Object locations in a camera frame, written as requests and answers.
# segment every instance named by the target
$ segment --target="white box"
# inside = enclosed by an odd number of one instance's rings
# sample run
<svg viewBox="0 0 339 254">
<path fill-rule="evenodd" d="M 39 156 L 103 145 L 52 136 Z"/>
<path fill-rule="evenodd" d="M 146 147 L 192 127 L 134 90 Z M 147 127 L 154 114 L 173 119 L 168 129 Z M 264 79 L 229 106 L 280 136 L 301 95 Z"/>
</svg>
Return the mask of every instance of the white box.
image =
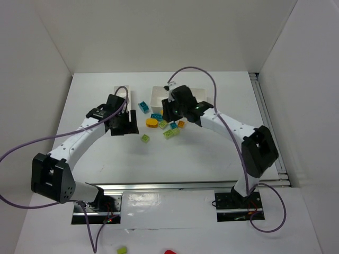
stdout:
<svg viewBox="0 0 339 254">
<path fill-rule="evenodd" d="M 198 102 L 206 101 L 207 92 L 202 88 L 191 88 L 193 96 L 197 99 Z M 162 86 L 154 86 L 152 88 L 152 95 L 150 99 L 150 107 L 155 114 L 160 114 L 163 109 L 162 100 L 168 98 L 168 92 Z"/>
</svg>

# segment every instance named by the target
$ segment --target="yellow cylinder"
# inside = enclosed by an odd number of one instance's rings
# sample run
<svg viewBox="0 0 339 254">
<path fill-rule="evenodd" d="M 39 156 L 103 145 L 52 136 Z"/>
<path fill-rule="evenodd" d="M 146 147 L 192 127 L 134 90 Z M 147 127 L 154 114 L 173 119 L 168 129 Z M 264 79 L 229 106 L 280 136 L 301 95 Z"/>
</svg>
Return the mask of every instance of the yellow cylinder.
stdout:
<svg viewBox="0 0 339 254">
<path fill-rule="evenodd" d="M 146 126 L 150 128 L 157 128 L 158 127 L 158 120 L 154 118 L 149 118 L 146 120 Z"/>
</svg>

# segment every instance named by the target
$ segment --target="toy block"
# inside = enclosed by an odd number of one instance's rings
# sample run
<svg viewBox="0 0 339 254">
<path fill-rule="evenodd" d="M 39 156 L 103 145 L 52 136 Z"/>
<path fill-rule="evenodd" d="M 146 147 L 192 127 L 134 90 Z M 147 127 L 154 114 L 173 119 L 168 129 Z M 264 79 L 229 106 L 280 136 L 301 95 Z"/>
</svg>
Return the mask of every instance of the toy block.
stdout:
<svg viewBox="0 0 339 254">
<path fill-rule="evenodd" d="M 146 120 L 146 126 L 150 128 L 157 128 L 158 127 L 158 120 L 154 118 L 149 118 Z"/>
<path fill-rule="evenodd" d="M 149 141 L 149 136 L 147 136 L 146 134 L 142 135 L 141 141 L 142 141 L 143 143 L 147 143 L 147 142 Z"/>
<path fill-rule="evenodd" d="M 172 132 L 175 136 L 177 136 L 178 134 L 180 134 L 180 130 L 178 128 L 174 128 L 172 129 Z"/>
<path fill-rule="evenodd" d="M 183 129 L 185 127 L 185 122 L 184 121 L 179 121 L 178 122 L 178 127 Z"/>
<path fill-rule="evenodd" d="M 143 111 L 145 114 L 149 111 L 149 108 L 145 102 L 140 102 L 138 105 L 141 111 Z"/>
<path fill-rule="evenodd" d="M 163 120 L 163 116 L 160 114 L 152 114 L 150 115 L 150 118 L 154 118 L 156 120 L 158 120 L 159 122 L 161 122 Z"/>
<path fill-rule="evenodd" d="M 169 125 L 170 125 L 171 129 L 175 129 L 175 128 L 177 128 L 177 125 L 176 125 L 176 123 L 175 123 L 175 122 L 173 122 L 173 123 L 170 123 Z"/>
<path fill-rule="evenodd" d="M 168 123 L 167 123 L 165 120 L 162 120 L 162 121 L 159 123 L 159 127 L 160 127 L 161 129 L 165 129 L 167 126 L 168 126 Z"/>
<path fill-rule="evenodd" d="M 168 130 L 164 132 L 165 139 L 170 139 L 171 137 L 174 136 L 174 133 L 172 130 Z"/>
<path fill-rule="evenodd" d="M 127 254 L 127 248 L 124 246 L 117 250 L 117 254 Z"/>
</svg>

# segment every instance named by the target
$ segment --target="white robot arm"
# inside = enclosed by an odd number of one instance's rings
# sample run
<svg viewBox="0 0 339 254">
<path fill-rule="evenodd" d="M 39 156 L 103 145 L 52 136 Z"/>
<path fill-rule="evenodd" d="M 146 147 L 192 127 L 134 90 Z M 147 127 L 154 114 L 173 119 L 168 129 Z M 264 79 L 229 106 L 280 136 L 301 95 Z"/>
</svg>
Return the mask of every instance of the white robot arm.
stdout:
<svg viewBox="0 0 339 254">
<path fill-rule="evenodd" d="M 106 104 L 101 104 L 86 115 L 86 119 L 77 129 L 84 131 L 72 135 L 47 155 L 37 154 L 32 164 L 32 191 L 59 203 L 85 201 L 98 210 L 107 204 L 114 205 L 112 198 L 104 195 L 103 189 L 74 181 L 72 171 L 87 149 L 109 130 L 111 135 L 139 133 L 135 111 L 127 112 L 125 109 L 116 116 L 109 117 L 123 103 L 124 98 L 109 95 Z M 99 121 L 102 123 L 91 128 Z"/>
<path fill-rule="evenodd" d="M 247 190 L 251 190 L 260 181 L 260 177 L 265 170 L 279 156 L 270 130 L 265 126 L 255 128 L 240 123 L 225 114 L 216 112 L 214 106 L 207 102 L 198 103 L 187 86 L 179 86 L 172 90 L 170 90 L 169 86 L 165 86 L 165 89 L 169 91 L 168 99 L 162 100 L 163 119 L 167 122 L 177 121 L 185 117 L 189 122 L 213 130 L 233 141 L 220 118 L 227 123 L 235 141 L 241 148 L 246 167 L 248 186 L 246 186 L 245 175 L 242 174 L 231 191 L 233 200 L 242 203 L 250 195 Z"/>
</svg>

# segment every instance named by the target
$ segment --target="lime green block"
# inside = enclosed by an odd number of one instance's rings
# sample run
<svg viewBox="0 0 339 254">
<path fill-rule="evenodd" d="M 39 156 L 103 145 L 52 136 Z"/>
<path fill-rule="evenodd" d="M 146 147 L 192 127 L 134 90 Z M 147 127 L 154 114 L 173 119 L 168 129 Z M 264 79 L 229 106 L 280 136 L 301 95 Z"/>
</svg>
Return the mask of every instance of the lime green block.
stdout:
<svg viewBox="0 0 339 254">
<path fill-rule="evenodd" d="M 170 139 L 171 137 L 174 136 L 174 133 L 172 130 L 168 130 L 164 132 L 165 139 Z"/>
<path fill-rule="evenodd" d="M 158 126 L 161 128 L 161 129 L 165 129 L 166 126 L 168 126 L 168 123 L 165 121 L 165 120 L 162 120 Z"/>
<path fill-rule="evenodd" d="M 142 137 L 141 137 L 141 141 L 144 142 L 144 143 L 147 143 L 149 141 L 149 136 L 147 136 L 146 134 L 144 134 Z"/>
<path fill-rule="evenodd" d="M 173 134 L 175 135 L 175 136 L 177 136 L 178 134 L 180 134 L 180 130 L 178 129 L 178 128 L 174 128 L 174 129 L 171 129 L 172 130 L 172 132 L 173 132 Z"/>
<path fill-rule="evenodd" d="M 127 254 L 127 248 L 122 247 L 122 248 L 118 249 L 117 254 Z"/>
</svg>

